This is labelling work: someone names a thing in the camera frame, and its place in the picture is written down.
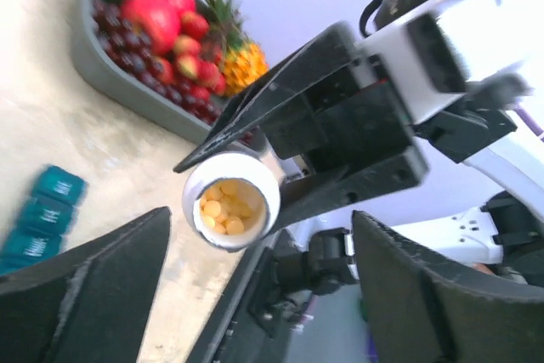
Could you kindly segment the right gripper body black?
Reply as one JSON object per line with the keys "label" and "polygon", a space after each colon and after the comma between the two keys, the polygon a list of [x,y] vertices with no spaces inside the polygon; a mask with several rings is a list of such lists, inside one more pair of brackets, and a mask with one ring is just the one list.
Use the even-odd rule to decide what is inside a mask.
{"label": "right gripper body black", "polygon": [[357,57],[259,127],[279,158],[302,160],[302,178],[417,147],[393,90]]}

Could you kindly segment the white vitamin pill bottle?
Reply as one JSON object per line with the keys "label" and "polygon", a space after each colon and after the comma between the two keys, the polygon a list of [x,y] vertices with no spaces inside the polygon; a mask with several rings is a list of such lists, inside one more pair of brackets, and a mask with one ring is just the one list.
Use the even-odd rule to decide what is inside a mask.
{"label": "white vitamin pill bottle", "polygon": [[212,246],[238,252],[271,231],[281,206],[274,173],[258,159],[229,151],[196,166],[182,208],[188,224]]}

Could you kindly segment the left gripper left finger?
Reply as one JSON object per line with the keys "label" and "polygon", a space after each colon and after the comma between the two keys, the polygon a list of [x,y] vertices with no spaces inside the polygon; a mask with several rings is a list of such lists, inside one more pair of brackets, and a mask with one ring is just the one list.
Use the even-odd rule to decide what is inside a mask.
{"label": "left gripper left finger", "polygon": [[3,362],[135,362],[171,229],[155,208],[1,278]]}

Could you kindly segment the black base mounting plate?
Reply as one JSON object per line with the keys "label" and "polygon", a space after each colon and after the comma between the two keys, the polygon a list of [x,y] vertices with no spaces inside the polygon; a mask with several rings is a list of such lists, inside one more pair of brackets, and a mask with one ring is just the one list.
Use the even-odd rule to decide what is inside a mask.
{"label": "black base mounting plate", "polygon": [[322,230],[306,250],[282,230],[247,250],[188,362],[284,362],[312,302],[358,279],[352,232]]}

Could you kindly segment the small pineapple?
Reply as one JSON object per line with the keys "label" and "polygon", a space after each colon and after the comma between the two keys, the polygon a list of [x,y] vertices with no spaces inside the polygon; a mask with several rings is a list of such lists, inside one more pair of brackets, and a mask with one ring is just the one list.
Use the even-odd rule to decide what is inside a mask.
{"label": "small pineapple", "polygon": [[224,79],[219,93],[233,97],[269,70],[264,51],[245,30],[239,0],[202,0],[209,30],[201,56],[214,62]]}

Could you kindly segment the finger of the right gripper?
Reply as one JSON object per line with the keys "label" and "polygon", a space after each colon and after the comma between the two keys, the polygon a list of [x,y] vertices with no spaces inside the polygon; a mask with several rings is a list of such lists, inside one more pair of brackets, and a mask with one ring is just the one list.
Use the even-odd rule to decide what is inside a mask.
{"label": "finger of the right gripper", "polygon": [[234,97],[204,141],[173,171],[185,172],[266,122],[281,107],[350,65],[355,52],[354,34],[347,22],[327,27]]}
{"label": "finger of the right gripper", "polygon": [[421,151],[407,147],[370,164],[344,165],[285,183],[280,188],[279,225],[419,185],[428,173]]}

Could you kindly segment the teal weekly pill organizer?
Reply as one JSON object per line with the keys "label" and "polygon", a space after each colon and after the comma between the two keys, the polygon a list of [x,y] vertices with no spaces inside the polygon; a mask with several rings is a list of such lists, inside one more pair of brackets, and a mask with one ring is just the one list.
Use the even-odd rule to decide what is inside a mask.
{"label": "teal weekly pill organizer", "polygon": [[1,274],[57,256],[76,222],[88,182],[48,165],[35,178],[1,245]]}

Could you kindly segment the grey fruit tray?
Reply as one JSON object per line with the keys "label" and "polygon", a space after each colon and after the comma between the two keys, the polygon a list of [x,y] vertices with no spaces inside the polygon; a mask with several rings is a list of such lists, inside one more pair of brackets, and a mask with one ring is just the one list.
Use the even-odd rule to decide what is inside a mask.
{"label": "grey fruit tray", "polygon": [[71,60],[80,77],[103,95],[156,125],[199,144],[210,127],[118,68],[99,46],[92,29],[93,0],[77,0],[71,29]]}

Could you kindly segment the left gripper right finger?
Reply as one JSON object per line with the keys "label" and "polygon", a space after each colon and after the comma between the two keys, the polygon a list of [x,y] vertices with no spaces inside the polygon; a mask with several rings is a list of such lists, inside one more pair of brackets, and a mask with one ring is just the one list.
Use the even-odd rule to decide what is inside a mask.
{"label": "left gripper right finger", "polygon": [[487,275],[352,214],[381,362],[541,362],[543,290]]}

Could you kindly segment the dark grape bunch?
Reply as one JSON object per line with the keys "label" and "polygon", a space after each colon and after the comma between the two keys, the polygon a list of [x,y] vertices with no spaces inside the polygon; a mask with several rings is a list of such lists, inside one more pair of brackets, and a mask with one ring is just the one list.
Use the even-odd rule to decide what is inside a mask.
{"label": "dark grape bunch", "polygon": [[155,54],[150,37],[122,17],[121,6],[105,0],[93,0],[93,32],[100,47],[113,63],[198,120],[211,125],[220,109],[212,102],[208,89],[181,77],[173,66],[173,56]]}

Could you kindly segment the strawberry pile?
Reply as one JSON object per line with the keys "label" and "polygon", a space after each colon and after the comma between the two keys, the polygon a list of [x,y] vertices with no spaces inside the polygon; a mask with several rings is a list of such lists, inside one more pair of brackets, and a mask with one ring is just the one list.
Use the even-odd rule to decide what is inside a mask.
{"label": "strawberry pile", "polygon": [[226,82],[220,68],[224,45],[220,33],[213,31],[208,20],[195,11],[185,10],[180,20],[181,31],[170,50],[173,66],[181,77],[224,96]]}

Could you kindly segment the yellow pills in bottle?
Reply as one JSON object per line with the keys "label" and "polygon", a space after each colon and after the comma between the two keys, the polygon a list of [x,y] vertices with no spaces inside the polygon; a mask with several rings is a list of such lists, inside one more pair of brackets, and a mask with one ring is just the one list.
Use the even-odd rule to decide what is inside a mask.
{"label": "yellow pills in bottle", "polygon": [[220,235],[241,235],[253,229],[262,198],[247,181],[226,179],[208,187],[199,199],[200,219]]}

